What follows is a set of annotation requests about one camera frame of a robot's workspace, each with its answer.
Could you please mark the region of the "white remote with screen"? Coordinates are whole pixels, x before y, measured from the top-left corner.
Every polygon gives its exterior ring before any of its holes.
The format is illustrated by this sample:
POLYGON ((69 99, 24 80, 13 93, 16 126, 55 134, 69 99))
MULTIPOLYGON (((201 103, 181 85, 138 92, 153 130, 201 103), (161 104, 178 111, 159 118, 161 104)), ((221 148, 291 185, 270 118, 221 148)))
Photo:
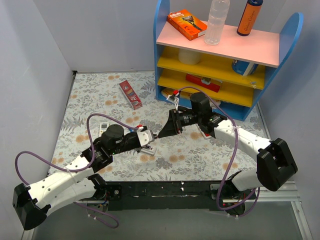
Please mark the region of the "white remote with screen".
POLYGON ((108 127, 109 127, 109 123, 108 122, 101 122, 100 123, 100 125, 99 125, 99 136, 100 137, 107 130, 108 127))

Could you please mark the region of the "aluminium rail frame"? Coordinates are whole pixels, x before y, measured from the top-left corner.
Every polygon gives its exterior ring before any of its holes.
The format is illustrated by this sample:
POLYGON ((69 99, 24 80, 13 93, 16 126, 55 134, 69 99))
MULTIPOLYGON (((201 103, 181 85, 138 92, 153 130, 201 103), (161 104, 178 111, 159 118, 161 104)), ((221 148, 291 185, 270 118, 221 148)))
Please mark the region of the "aluminium rail frame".
POLYGON ((137 209, 103 216, 75 204, 25 231, 24 240, 310 240, 312 234, 293 181, 260 191, 251 212, 235 219, 208 209, 137 209))

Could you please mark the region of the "blue shelf unit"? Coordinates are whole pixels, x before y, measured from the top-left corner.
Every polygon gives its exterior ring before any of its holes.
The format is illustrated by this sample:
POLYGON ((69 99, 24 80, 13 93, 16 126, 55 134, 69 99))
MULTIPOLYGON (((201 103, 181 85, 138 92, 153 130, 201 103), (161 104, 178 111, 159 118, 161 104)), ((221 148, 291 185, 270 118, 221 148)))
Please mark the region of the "blue shelf unit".
POLYGON ((204 89, 211 98, 221 101, 220 107, 232 118, 244 121, 265 90, 293 52, 300 37, 304 15, 294 13, 280 33, 253 30, 240 36, 236 27, 225 25, 220 43, 208 45, 202 37, 188 40, 167 21, 170 2, 158 1, 153 23, 155 97, 164 88, 194 93, 199 86, 186 80, 186 74, 222 81, 219 92, 204 89), (201 53, 198 64, 183 64, 179 49, 201 53), (254 74, 242 76, 232 69, 233 60, 258 64, 254 74))

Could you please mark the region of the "clear plastic bottle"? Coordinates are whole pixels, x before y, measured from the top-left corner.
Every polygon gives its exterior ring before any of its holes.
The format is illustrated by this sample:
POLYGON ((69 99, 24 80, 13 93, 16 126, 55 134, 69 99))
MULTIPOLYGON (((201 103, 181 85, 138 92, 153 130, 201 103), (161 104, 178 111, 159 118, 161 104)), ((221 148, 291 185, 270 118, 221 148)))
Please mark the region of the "clear plastic bottle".
POLYGON ((204 42, 206 44, 217 45, 220 42, 229 8, 229 0, 212 1, 208 15, 207 29, 204 35, 204 42))

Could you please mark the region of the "floral table mat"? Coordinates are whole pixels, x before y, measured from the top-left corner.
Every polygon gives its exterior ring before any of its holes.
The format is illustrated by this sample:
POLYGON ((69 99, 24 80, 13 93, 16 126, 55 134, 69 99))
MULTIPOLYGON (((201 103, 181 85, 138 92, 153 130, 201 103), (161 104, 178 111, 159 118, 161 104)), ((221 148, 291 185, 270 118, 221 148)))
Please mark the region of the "floral table mat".
MULTIPOLYGON (((69 96, 52 163, 64 167, 99 135, 100 123, 109 117, 129 126, 147 126, 158 133, 168 120, 173 104, 156 99, 153 72, 77 74, 69 96), (142 102, 134 110, 120 89, 128 81, 142 102)), ((256 162, 234 145, 214 138, 205 139, 196 125, 177 136, 152 143, 154 156, 134 150, 118 154, 99 171, 106 181, 205 181, 221 180, 256 167, 256 162)))

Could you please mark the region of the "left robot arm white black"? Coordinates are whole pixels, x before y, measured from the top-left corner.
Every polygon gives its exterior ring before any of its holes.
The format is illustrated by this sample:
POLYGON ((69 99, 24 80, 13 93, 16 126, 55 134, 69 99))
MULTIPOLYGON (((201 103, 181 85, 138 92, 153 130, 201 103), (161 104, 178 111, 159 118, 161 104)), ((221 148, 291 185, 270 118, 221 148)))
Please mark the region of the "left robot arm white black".
POLYGON ((12 205, 24 230, 32 230, 54 211, 81 199, 101 200, 106 187, 92 181, 92 176, 113 161, 113 156, 136 150, 153 142, 156 135, 146 126, 124 133, 122 126, 110 125, 61 171, 32 184, 21 183, 13 190, 12 205))

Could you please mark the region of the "red toothpaste box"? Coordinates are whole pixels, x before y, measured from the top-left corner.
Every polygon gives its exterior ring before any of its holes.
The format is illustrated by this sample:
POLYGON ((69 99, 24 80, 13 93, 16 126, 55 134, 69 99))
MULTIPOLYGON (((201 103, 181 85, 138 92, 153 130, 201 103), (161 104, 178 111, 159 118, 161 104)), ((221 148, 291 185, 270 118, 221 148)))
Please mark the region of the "red toothpaste box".
POLYGON ((128 100, 130 106, 137 110, 143 106, 142 101, 140 100, 139 96, 136 94, 134 89, 132 88, 131 84, 125 80, 119 84, 119 87, 124 94, 125 98, 128 100))

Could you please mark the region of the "orange cylindrical bottle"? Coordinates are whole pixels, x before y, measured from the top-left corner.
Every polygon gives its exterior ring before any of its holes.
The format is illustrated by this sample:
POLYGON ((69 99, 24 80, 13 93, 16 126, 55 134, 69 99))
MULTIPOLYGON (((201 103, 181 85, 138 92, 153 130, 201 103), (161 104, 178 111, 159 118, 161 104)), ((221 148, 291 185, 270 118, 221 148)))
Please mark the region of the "orange cylindrical bottle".
POLYGON ((260 13, 263 0, 247 0, 242 17, 236 30, 240 36, 248 36, 255 24, 255 21, 260 13))

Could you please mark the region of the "yellow soap pack left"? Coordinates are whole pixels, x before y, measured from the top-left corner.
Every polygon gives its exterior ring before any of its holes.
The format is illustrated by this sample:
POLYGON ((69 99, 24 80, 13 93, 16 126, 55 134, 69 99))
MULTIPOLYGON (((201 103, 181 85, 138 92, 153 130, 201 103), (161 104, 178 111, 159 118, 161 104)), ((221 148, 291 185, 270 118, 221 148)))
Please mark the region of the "yellow soap pack left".
POLYGON ((167 99, 169 95, 171 96, 173 94, 173 91, 174 90, 172 88, 166 87, 166 88, 162 89, 162 91, 160 93, 165 99, 167 99))

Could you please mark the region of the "white paper roll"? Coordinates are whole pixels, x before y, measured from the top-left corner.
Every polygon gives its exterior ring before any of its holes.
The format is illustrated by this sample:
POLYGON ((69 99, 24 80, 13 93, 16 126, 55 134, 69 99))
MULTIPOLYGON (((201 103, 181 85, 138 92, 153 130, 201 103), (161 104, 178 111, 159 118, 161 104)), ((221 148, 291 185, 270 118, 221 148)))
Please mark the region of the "white paper roll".
POLYGON ((197 51, 180 48, 178 51, 178 60, 182 64, 196 65, 200 62, 202 54, 197 51))

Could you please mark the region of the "blue white can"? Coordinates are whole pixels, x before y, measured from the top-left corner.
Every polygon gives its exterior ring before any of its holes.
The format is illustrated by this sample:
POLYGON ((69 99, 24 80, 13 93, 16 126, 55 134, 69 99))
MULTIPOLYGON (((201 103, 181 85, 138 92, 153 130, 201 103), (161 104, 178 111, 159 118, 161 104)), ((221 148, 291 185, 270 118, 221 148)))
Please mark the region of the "blue white can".
POLYGON ((234 59, 231 65, 232 70, 241 76, 249 76, 254 74, 258 66, 259 65, 256 63, 238 59, 234 59))

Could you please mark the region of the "yellow white pack middle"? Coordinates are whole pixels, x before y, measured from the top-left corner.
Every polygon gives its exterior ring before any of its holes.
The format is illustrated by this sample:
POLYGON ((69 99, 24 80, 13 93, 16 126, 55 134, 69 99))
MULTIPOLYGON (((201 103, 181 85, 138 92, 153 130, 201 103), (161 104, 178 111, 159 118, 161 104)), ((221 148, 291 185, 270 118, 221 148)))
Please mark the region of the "yellow white pack middle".
POLYGON ((191 96, 191 93, 181 91, 179 95, 180 95, 180 97, 183 98, 183 99, 189 99, 190 96, 191 96))

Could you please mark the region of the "white pack right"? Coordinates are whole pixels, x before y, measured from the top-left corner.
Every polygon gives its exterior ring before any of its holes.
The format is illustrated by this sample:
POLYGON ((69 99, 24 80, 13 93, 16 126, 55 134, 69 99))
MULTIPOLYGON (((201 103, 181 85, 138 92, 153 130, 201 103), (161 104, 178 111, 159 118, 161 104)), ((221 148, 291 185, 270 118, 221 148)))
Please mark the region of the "white pack right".
POLYGON ((211 105, 212 105, 213 107, 215 107, 216 105, 217 105, 217 106, 220 106, 220 104, 221 104, 221 101, 220 101, 220 100, 214 100, 214 103, 211 103, 211 105))

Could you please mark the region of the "orange razor box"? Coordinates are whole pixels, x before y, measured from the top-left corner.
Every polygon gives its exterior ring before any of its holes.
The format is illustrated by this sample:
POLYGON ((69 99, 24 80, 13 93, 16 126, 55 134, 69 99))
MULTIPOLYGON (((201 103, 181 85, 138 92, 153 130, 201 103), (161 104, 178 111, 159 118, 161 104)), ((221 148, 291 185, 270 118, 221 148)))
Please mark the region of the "orange razor box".
POLYGON ((203 36, 207 30, 207 25, 186 9, 170 13, 167 21, 189 41, 203 36))

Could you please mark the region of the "black base bar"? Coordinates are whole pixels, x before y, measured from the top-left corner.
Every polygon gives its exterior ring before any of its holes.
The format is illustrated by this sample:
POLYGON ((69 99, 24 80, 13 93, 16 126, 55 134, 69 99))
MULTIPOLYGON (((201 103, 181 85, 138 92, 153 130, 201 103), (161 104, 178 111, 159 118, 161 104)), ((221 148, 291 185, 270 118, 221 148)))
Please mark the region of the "black base bar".
POLYGON ((107 201, 109 211, 207 209, 217 211, 218 180, 109 181, 94 180, 91 203, 107 201))

